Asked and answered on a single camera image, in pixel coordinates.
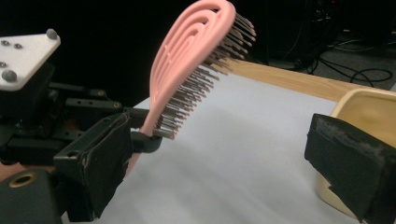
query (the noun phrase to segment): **hairbrush head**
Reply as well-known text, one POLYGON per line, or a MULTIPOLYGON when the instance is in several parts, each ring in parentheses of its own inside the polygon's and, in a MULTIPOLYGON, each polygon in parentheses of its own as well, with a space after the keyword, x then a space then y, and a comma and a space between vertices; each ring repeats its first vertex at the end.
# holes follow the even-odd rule
POLYGON ((150 74, 150 109, 141 133, 175 138, 196 102, 213 80, 219 59, 244 59, 254 41, 254 27, 225 0, 201 0, 186 8, 164 39, 150 74))

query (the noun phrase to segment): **white bracket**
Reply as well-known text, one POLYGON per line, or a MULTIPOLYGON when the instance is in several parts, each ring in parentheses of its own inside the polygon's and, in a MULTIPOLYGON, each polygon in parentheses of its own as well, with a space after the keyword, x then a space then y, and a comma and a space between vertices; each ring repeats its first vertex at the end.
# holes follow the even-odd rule
POLYGON ((0 91, 20 90, 60 44, 52 29, 43 35, 0 37, 0 91))

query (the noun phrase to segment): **cable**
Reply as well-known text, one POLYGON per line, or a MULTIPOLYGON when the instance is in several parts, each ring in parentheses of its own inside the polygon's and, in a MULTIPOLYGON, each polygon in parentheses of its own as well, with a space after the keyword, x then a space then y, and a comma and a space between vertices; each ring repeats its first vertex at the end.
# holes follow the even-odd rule
POLYGON ((314 61, 311 64, 311 71, 308 71, 308 67, 305 69, 306 73, 308 73, 309 75, 314 75, 315 70, 317 70, 319 65, 319 59, 315 58, 314 61))
POLYGON ((358 70, 356 70, 356 69, 353 69, 353 68, 350 68, 350 67, 347 67, 347 66, 338 64, 338 63, 333 63, 333 62, 327 61, 327 60, 323 59, 323 58, 320 57, 320 56, 318 57, 318 60, 319 60, 321 63, 325 64, 326 66, 330 67, 330 68, 331 68, 332 70, 334 70, 335 72, 337 72, 337 73, 343 75, 344 77, 348 77, 350 83, 353 83, 354 80, 357 80, 357 81, 362 81, 362 82, 368 82, 368 83, 370 84, 371 87, 374 87, 374 84, 373 84, 374 82, 383 82, 383 81, 387 81, 387 80, 390 80, 390 79, 393 78, 393 73, 390 72, 390 71, 387 70, 387 69, 382 69, 382 68, 367 68, 367 69, 362 69, 362 70, 359 70, 359 71, 358 71, 358 70), (332 66, 332 65, 345 68, 345 69, 347 69, 347 70, 349 70, 349 71, 354 72, 354 74, 353 74, 352 76, 350 76, 350 75, 348 75, 348 74, 346 74, 346 73, 340 71, 339 69, 337 69, 336 67, 334 67, 334 66, 332 66), (385 78, 380 78, 380 79, 370 79, 370 78, 368 78, 366 75, 363 74, 364 72, 369 72, 369 71, 384 72, 384 73, 388 74, 388 76, 385 77, 385 78))
MULTIPOLYGON (((338 43, 338 44, 335 44, 335 45, 328 45, 327 47, 330 48, 330 49, 339 49, 339 50, 343 50, 343 51, 347 51, 347 52, 363 52, 363 51, 366 51, 366 50, 374 49, 374 47, 369 47, 369 48, 364 48, 364 49, 338 48, 338 46, 341 46, 341 45, 346 45, 346 44, 350 44, 350 43, 354 43, 354 42, 361 42, 361 41, 363 41, 363 40, 362 39, 348 40, 348 41, 341 42, 341 43, 338 43)), ((395 43, 396 43, 396 41, 388 42, 387 45, 393 45, 395 43)))

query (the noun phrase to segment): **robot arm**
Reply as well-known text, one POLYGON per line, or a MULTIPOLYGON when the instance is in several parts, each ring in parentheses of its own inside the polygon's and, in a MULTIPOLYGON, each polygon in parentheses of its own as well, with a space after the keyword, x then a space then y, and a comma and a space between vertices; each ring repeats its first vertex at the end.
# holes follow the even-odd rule
POLYGON ((0 41, 0 160, 54 166, 0 183, 0 223, 61 223, 64 212, 73 222, 94 221, 131 156, 161 144, 131 132, 148 111, 111 101, 105 90, 51 82, 46 60, 61 43, 53 30, 0 41))

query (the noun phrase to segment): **white table surface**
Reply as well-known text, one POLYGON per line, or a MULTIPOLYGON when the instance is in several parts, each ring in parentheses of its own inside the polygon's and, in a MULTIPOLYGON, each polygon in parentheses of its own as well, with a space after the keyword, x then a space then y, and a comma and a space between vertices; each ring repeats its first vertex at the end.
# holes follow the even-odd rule
POLYGON ((312 115, 335 102, 235 75, 215 86, 95 223, 359 223, 317 196, 304 159, 312 115))

